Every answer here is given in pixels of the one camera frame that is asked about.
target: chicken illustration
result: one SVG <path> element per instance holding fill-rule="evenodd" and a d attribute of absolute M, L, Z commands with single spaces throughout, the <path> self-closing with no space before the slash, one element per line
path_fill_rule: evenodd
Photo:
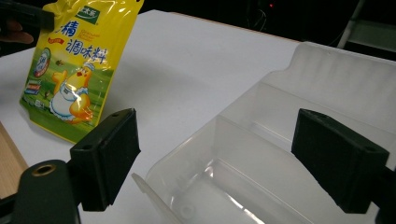
<path fill-rule="evenodd" d="M 92 119 L 92 111 L 89 109 L 91 101 L 88 96 L 88 83 L 93 70 L 91 63 L 84 63 L 70 77 L 67 77 L 66 70 L 52 75 L 55 89 L 49 108 L 56 117 L 72 124 Z"/>

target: white table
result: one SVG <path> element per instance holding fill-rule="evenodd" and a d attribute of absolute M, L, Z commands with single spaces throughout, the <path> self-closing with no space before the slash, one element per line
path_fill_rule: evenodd
<path fill-rule="evenodd" d="M 161 11 L 140 14 L 123 52 L 102 118 L 133 107 L 142 152 L 131 173 L 149 168 L 271 71 L 285 69 L 297 42 Z M 19 105 L 33 50 L 0 59 L 0 120 L 28 165 L 68 161 L 70 143 L 29 121 Z M 161 223 L 130 176 L 88 223 Z"/>

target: black bracket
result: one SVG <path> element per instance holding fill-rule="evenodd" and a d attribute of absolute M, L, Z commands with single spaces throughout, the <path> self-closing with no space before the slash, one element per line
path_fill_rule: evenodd
<path fill-rule="evenodd" d="M 114 113 L 70 149 L 71 160 L 43 161 L 23 172 L 18 192 L 0 201 L 0 224 L 79 223 L 84 211 L 113 204 L 140 153 L 136 113 Z"/>
<path fill-rule="evenodd" d="M 396 173 L 389 152 L 347 126 L 300 109 L 291 152 L 345 213 L 365 214 L 371 202 L 377 224 L 396 223 Z"/>

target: yellow bag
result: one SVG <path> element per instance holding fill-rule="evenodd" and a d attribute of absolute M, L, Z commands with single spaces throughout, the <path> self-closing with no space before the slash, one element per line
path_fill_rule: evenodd
<path fill-rule="evenodd" d="M 143 0 L 58 0 L 42 31 L 20 103 L 32 122 L 76 143 L 99 122 Z"/>

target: transparent plastic container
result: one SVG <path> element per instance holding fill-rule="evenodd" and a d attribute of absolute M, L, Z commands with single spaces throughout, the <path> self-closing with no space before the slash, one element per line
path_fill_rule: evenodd
<path fill-rule="evenodd" d="M 273 72 L 158 161 L 134 174 L 164 223 L 375 223 L 345 214 L 290 153 L 298 110 L 324 113 L 390 152 L 396 63 L 303 43 Z"/>

